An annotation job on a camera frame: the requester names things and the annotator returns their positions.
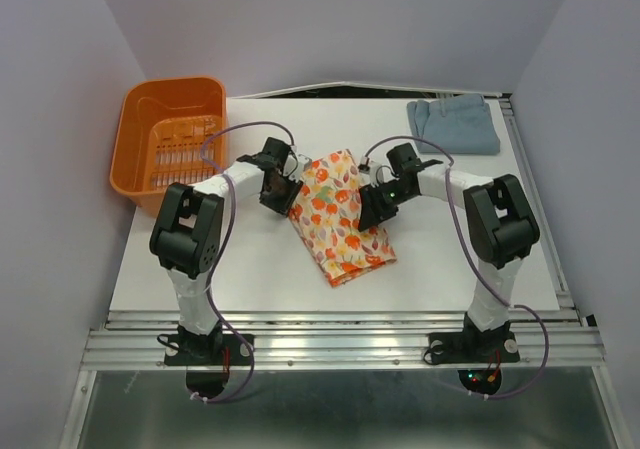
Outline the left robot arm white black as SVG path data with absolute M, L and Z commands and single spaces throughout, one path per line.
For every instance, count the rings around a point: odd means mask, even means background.
M 269 137 L 260 152 L 239 157 L 221 174 L 166 189 L 149 243 L 179 307 L 177 332 L 158 337 L 166 365 L 214 365 L 228 354 L 223 322 L 210 303 L 213 270 L 230 238 L 222 234 L 224 218 L 232 230 L 237 203 L 251 197 L 286 216 L 302 187 L 302 172 L 295 147 Z

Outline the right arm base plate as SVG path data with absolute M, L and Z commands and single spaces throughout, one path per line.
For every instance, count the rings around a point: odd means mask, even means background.
M 469 323 L 459 332 L 428 335 L 423 362 L 429 366 L 460 365 L 458 376 L 472 394 L 496 396 L 502 384 L 502 366 L 518 363 L 520 353 L 510 324 L 480 331 Z

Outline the floral orange skirt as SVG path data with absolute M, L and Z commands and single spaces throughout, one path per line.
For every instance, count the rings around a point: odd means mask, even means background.
M 333 288 L 397 261 L 388 233 L 358 229 L 364 179 L 347 149 L 311 162 L 289 219 Z

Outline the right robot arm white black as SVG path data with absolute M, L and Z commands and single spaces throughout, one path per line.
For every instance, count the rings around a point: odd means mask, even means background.
M 472 302 L 458 332 L 428 334 L 429 365 L 519 361 L 509 310 L 522 263 L 539 242 L 540 229 L 519 179 L 453 170 L 453 161 L 422 160 L 409 143 L 387 153 L 391 177 L 363 156 L 368 175 L 359 190 L 358 229 L 366 232 L 395 217 L 400 204 L 419 196 L 446 202 L 463 254 L 476 277 Z

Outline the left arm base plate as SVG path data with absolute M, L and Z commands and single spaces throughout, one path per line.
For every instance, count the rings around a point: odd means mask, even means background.
M 192 400 L 204 404 L 229 403 L 248 385 L 255 361 L 253 334 L 240 338 L 215 328 L 211 335 L 194 335 L 181 326 L 174 334 L 160 334 L 156 341 L 164 349 L 163 364 L 184 368 L 185 386 Z M 231 369 L 247 368 L 247 377 L 237 386 L 230 385 Z

